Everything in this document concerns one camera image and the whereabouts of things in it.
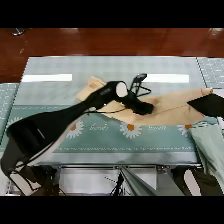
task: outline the reddish-brown floor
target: reddish-brown floor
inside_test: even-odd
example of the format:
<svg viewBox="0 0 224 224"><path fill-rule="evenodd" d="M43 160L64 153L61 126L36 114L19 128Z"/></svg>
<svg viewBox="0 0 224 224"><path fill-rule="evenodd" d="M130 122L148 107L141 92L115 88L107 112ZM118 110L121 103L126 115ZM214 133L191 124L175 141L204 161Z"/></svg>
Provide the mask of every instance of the reddish-brown floor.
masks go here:
<svg viewBox="0 0 224 224"><path fill-rule="evenodd" d="M0 82L19 82L30 56L170 55L224 57L224 31L210 28L0 29Z"/></svg>

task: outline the table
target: table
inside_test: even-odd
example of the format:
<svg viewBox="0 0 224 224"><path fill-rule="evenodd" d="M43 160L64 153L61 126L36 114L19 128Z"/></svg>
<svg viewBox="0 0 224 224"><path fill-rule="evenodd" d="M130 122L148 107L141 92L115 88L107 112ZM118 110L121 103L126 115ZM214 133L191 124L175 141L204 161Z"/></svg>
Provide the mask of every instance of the table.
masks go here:
<svg viewBox="0 0 224 224"><path fill-rule="evenodd" d="M104 81L123 80L129 86L138 73L188 74L189 83L146 83L151 95L189 88L203 88L205 82L194 57L65 56L31 57L26 75L72 74L70 82L21 82L8 125L44 111L66 108L78 102L75 95L90 76ZM61 164L195 164L195 145L184 126L140 127L140 136L121 133L119 121L103 115L82 117L79 132L72 132L46 163ZM0 153L7 145L4 135Z"/></svg>

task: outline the robotic arm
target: robotic arm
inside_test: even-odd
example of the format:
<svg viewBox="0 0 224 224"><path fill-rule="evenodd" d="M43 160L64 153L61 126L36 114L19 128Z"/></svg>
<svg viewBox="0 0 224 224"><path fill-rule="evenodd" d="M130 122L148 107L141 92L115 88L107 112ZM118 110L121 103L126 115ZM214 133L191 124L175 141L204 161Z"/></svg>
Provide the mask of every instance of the robotic arm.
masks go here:
<svg viewBox="0 0 224 224"><path fill-rule="evenodd" d="M134 84L141 88L146 76L138 75L131 88ZM128 90L122 81L108 82L79 104L60 111L39 113L12 124L7 129L9 142L0 163L3 173L22 195L58 195L59 186L54 183L56 170L51 166L34 165L62 143L79 117L96 112L113 100L123 103L136 114L150 114L154 106L141 102L137 92Z"/></svg>

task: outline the white rectangle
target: white rectangle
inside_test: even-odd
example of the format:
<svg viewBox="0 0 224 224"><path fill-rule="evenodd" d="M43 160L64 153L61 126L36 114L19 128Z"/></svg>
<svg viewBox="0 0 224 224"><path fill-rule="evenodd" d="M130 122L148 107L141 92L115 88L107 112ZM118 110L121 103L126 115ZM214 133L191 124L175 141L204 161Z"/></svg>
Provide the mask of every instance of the white rectangle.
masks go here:
<svg viewBox="0 0 224 224"><path fill-rule="evenodd" d="M72 74L56 75L24 75L22 82L69 82L72 81Z"/></svg>
<svg viewBox="0 0 224 224"><path fill-rule="evenodd" d="M189 83L189 75L184 74L147 74L143 82Z"/></svg>

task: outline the white circular joint cover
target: white circular joint cover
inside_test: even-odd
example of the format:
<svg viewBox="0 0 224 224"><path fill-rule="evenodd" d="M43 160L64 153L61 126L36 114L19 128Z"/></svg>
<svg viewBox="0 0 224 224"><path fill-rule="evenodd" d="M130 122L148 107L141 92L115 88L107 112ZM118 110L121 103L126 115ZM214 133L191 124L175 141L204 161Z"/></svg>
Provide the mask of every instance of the white circular joint cover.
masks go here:
<svg viewBox="0 0 224 224"><path fill-rule="evenodd" d="M119 82L116 86L116 93L119 97L125 97L128 95L127 86L124 82Z"/></svg>

